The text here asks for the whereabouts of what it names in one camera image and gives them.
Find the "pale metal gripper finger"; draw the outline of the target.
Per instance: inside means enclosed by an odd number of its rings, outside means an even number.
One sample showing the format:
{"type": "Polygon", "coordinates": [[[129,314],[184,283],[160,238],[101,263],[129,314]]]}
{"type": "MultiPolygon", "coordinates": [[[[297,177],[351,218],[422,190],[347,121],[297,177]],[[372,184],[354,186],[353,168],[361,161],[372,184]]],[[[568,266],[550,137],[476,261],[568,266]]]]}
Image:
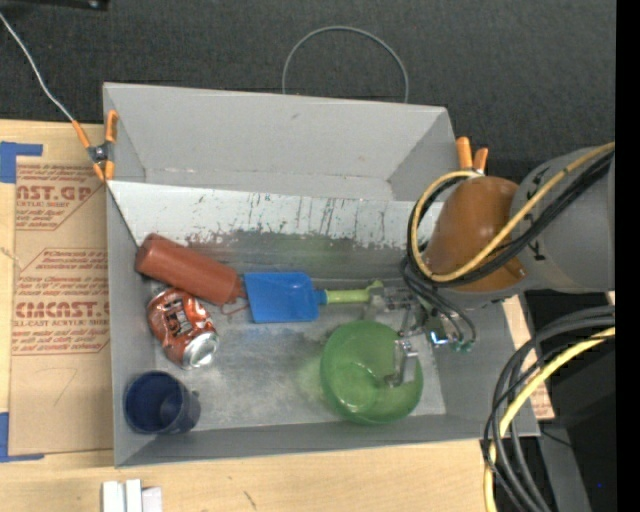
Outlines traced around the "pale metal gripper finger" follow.
{"type": "Polygon", "coordinates": [[[386,383],[390,387],[399,387],[413,383],[416,379],[419,362],[418,352],[408,339],[394,341],[393,372],[386,376],[386,383]]]}
{"type": "Polygon", "coordinates": [[[386,312],[386,300],[383,294],[373,293],[363,307],[360,319],[375,321],[377,317],[386,312]]]}

